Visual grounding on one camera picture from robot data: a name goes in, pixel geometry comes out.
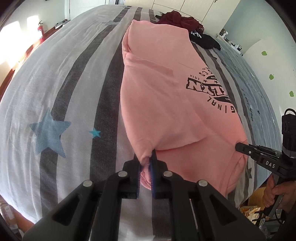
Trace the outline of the person's right hand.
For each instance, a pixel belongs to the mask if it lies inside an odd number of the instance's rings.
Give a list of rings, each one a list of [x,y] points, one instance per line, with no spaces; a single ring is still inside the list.
[[[270,207],[275,202],[277,195],[282,195],[282,200],[279,205],[279,209],[283,209],[289,213],[295,203],[295,181],[283,182],[276,185],[273,175],[267,180],[266,188],[262,197],[262,202],[265,207]]]

